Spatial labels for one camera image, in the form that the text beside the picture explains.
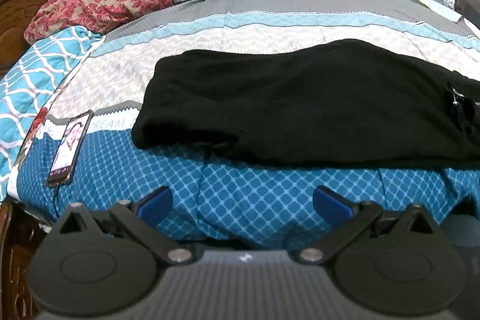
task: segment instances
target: folded black clothing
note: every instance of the folded black clothing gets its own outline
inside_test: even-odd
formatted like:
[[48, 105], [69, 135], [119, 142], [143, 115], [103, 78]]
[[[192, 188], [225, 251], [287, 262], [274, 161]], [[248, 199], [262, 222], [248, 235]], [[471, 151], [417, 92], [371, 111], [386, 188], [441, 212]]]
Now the folded black clothing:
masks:
[[360, 40], [157, 62], [135, 146], [287, 167], [480, 168], [480, 82]]

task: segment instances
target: silver screw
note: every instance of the silver screw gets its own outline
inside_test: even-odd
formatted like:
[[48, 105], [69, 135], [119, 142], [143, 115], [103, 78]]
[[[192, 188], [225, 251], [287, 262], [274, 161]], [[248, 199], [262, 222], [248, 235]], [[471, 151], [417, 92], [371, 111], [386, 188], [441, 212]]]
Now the silver screw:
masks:
[[306, 248], [300, 253], [300, 257], [306, 262], [319, 262], [323, 258], [323, 252], [317, 248]]
[[185, 248], [176, 248], [175, 250], [170, 250], [167, 256], [172, 262], [182, 263], [191, 258], [191, 252]]

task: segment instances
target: wooden bed frame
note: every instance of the wooden bed frame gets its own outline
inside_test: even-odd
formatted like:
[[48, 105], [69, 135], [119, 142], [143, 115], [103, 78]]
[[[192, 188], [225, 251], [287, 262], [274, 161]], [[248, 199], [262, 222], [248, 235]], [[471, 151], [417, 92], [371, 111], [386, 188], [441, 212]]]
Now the wooden bed frame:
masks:
[[[29, 45], [23, 32], [47, 0], [0, 0], [0, 79]], [[30, 320], [37, 308], [25, 275], [46, 233], [20, 203], [7, 198], [0, 207], [0, 320]]]

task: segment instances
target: person on phone screen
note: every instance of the person on phone screen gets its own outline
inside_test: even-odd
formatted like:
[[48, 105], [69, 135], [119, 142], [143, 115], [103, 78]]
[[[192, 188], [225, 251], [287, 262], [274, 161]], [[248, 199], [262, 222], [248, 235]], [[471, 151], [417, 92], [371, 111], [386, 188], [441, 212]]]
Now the person on phone screen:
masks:
[[78, 138], [82, 134], [83, 125], [77, 122], [66, 133], [58, 148], [57, 156], [53, 162], [52, 171], [68, 167], [74, 161], [75, 151], [78, 146]]

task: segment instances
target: smartphone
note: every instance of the smartphone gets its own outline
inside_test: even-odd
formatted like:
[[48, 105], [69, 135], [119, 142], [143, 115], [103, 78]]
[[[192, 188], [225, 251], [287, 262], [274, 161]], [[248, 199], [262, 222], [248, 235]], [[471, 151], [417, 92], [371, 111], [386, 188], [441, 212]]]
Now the smartphone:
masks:
[[89, 110], [70, 119], [53, 158], [46, 185], [56, 187], [71, 182], [78, 153], [94, 112]]

